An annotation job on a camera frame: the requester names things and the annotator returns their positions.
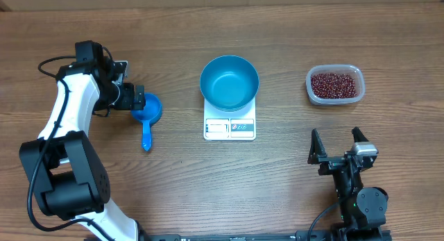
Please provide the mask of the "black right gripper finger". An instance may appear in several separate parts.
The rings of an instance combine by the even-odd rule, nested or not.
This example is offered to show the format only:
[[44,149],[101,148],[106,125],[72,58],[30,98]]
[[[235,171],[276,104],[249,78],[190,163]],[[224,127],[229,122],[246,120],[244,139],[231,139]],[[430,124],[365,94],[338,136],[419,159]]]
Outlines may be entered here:
[[361,130],[359,129],[358,126],[356,126],[352,129],[352,135],[353,135],[354,142],[368,142],[368,139],[361,132]]
[[316,129],[311,132],[311,147],[307,162],[310,165],[317,165],[327,160],[327,152],[322,143],[321,137]]

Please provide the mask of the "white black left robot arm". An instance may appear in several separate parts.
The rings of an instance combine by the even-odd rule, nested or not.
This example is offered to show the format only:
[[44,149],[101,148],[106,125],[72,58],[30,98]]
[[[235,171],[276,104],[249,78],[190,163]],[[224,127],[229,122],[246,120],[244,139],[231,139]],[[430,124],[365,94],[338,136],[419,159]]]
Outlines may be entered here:
[[147,240],[111,199],[107,172],[88,138],[100,110],[143,110],[144,86],[125,83],[128,62],[113,60],[98,42],[77,42],[75,51],[73,62],[53,75],[58,95],[46,126],[19,149],[28,217],[45,232],[81,224],[99,240]]

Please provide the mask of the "blue plastic measuring scoop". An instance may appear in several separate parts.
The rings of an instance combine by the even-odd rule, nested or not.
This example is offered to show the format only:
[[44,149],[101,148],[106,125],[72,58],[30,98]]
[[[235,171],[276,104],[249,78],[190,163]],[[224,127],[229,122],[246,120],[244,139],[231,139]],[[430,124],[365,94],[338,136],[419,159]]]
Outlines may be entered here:
[[142,124],[142,143],[145,151],[150,151],[153,137],[151,127],[159,121],[162,116],[162,103],[160,99],[151,93],[145,93],[145,106],[143,110],[132,110],[131,115]]

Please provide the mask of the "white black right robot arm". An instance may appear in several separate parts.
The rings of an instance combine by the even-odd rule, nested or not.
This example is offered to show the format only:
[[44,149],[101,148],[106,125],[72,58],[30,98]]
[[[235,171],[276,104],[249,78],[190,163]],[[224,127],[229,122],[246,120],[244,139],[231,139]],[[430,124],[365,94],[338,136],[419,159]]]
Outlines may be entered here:
[[[298,231],[297,240],[389,241],[390,231],[382,230],[386,223],[389,196],[379,187],[364,187],[361,173],[373,167],[379,151],[359,128],[352,129],[354,144],[342,156],[329,157],[316,129],[311,132],[311,147],[307,162],[318,165],[318,174],[331,175],[338,201],[327,207],[311,223],[308,231]],[[315,231],[320,218],[338,208],[341,223],[328,230]]]

